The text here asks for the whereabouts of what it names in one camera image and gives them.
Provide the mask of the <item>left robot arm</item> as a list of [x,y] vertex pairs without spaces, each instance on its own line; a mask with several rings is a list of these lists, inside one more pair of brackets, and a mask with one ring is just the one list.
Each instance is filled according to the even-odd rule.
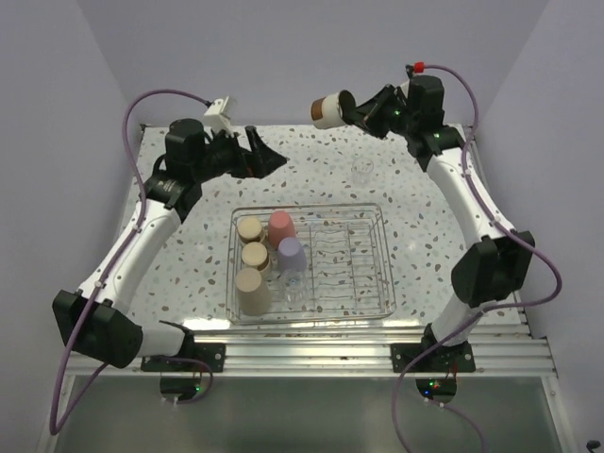
[[79,288],[56,295],[52,310],[65,346],[115,368],[139,357],[162,356],[178,371],[195,362],[196,348],[185,327],[163,322],[144,329],[128,318],[133,297],[153,260],[202,196],[204,183],[223,175],[262,179],[287,163],[254,126],[236,134],[207,133],[198,120],[170,124],[165,152],[144,182],[127,227]]

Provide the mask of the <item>tall beige cup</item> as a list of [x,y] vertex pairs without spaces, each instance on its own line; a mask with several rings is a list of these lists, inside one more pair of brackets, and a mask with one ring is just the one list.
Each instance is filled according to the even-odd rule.
[[267,283],[255,268],[243,268],[235,277],[236,293],[240,310],[245,315],[260,316],[272,304]]

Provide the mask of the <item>purple plastic cup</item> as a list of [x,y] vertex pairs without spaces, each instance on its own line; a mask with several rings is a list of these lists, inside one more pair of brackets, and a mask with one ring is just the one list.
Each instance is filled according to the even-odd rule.
[[277,248],[277,264],[281,273],[305,272],[308,261],[303,244],[294,237],[284,238]]

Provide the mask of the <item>coral red plastic cup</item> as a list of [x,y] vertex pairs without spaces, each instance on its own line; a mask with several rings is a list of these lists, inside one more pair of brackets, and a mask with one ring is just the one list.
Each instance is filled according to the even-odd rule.
[[267,231],[269,244],[277,249],[283,239],[295,237],[294,221],[288,212],[275,210],[269,217]]

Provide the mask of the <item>small clear glass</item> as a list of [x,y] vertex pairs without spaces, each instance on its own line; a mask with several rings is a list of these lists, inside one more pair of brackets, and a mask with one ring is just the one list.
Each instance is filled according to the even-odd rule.
[[371,159],[359,157],[351,165],[351,178],[355,184],[366,185],[372,178],[374,163]]

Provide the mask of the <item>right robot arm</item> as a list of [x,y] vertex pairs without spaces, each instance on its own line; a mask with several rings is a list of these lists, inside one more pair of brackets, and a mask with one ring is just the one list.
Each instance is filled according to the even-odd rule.
[[530,232],[517,231],[498,213],[463,151],[461,133],[444,122],[444,97],[440,78],[418,75],[399,87],[384,86],[361,105],[348,93],[339,108],[346,124],[373,137],[402,136],[461,228],[465,252],[451,271],[453,295],[426,327],[420,348],[422,363],[435,371],[453,361],[453,347],[467,340],[477,314],[511,301],[531,261],[530,251],[520,243],[535,244]]

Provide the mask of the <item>steel cup with cork band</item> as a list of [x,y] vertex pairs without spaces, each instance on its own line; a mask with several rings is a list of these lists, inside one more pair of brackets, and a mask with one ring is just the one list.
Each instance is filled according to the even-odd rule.
[[263,243],[247,243],[242,250],[242,262],[245,266],[256,269],[264,279],[272,274],[271,257]]

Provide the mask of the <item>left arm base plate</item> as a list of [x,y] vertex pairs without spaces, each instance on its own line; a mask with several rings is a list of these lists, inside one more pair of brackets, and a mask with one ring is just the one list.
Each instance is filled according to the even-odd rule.
[[210,370],[222,373],[227,347],[222,343],[195,343],[184,349],[184,356],[143,358],[141,370],[147,373],[193,373]]

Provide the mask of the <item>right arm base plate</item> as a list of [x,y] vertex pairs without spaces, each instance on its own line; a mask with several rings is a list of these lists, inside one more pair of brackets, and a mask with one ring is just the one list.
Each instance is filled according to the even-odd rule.
[[[391,344],[391,363],[395,373],[402,373],[407,366],[424,352],[420,344]],[[474,373],[477,370],[474,354],[468,342],[455,346],[441,346],[416,362],[409,373],[438,374],[456,371]]]

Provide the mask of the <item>large clear glass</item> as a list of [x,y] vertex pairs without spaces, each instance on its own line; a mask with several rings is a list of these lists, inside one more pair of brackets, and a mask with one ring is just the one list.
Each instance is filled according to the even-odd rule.
[[288,269],[278,278],[280,298],[289,307],[301,307],[310,298],[310,284],[303,271]]

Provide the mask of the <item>steel cork-band cup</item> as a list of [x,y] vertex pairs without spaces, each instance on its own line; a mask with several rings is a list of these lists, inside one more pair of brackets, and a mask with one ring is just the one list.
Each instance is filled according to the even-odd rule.
[[356,108],[354,95],[347,90],[314,100],[310,105],[310,119],[318,129],[344,126],[344,115]]
[[243,245],[264,243],[267,238],[266,227],[256,216],[244,216],[237,224],[237,234]]

